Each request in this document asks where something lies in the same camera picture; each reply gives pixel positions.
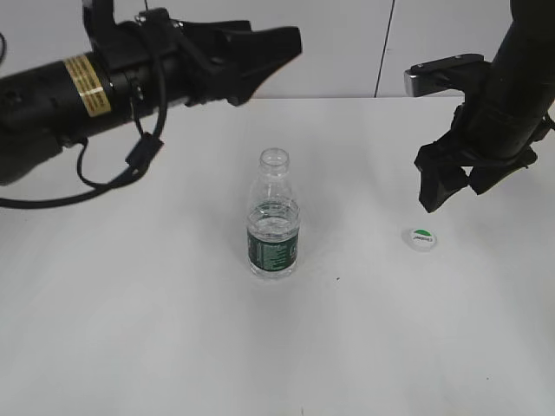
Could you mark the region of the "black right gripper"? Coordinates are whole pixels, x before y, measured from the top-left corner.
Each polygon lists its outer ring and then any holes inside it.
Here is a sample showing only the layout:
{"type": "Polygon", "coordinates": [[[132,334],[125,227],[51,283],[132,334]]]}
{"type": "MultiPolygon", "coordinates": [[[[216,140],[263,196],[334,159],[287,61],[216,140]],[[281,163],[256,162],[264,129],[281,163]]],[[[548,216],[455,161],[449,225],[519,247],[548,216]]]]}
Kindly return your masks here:
{"type": "Polygon", "coordinates": [[[476,109],[460,104],[447,132],[417,153],[421,205],[433,213],[468,182],[477,195],[484,194],[533,164],[519,160],[527,157],[537,140],[535,117],[515,117],[491,107],[476,109]],[[470,166],[473,170],[468,177],[462,167],[470,166]]]}

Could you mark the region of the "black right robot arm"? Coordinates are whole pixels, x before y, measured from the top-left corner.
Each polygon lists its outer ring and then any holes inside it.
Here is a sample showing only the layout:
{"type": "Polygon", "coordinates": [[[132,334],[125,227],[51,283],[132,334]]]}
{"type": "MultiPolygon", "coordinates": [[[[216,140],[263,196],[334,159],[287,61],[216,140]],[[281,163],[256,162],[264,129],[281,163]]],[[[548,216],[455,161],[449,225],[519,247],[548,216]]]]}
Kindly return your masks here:
{"type": "Polygon", "coordinates": [[[465,187],[481,195],[534,164],[532,144],[554,128],[554,3],[512,1],[510,7],[513,21],[491,62],[455,55],[404,73],[411,97],[464,94],[448,131],[415,158],[419,201],[429,213],[465,187]]]}

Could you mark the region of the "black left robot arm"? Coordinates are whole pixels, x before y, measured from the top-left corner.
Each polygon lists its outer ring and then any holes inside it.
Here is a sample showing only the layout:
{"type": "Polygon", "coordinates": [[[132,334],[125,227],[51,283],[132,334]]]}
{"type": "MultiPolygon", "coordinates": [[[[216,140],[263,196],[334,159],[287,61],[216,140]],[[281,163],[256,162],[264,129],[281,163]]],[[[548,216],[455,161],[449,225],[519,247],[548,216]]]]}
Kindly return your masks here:
{"type": "Polygon", "coordinates": [[[164,8],[117,23],[110,1],[86,1],[89,52],[1,80],[1,182],[11,185],[78,140],[145,117],[161,103],[238,107],[301,55],[295,26],[193,23],[164,8]]]}

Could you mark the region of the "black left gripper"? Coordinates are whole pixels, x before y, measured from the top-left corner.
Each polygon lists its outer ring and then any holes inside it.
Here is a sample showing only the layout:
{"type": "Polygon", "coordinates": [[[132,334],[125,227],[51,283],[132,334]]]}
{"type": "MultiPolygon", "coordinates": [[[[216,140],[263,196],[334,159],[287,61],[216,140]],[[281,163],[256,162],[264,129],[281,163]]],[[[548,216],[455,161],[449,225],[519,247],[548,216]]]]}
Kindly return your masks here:
{"type": "Polygon", "coordinates": [[[171,18],[164,8],[117,23],[113,1],[84,1],[82,18],[109,73],[153,64],[155,58],[175,60],[188,106],[211,101],[242,106],[302,54],[300,29],[294,26],[253,30],[245,20],[193,23],[171,18]]]}

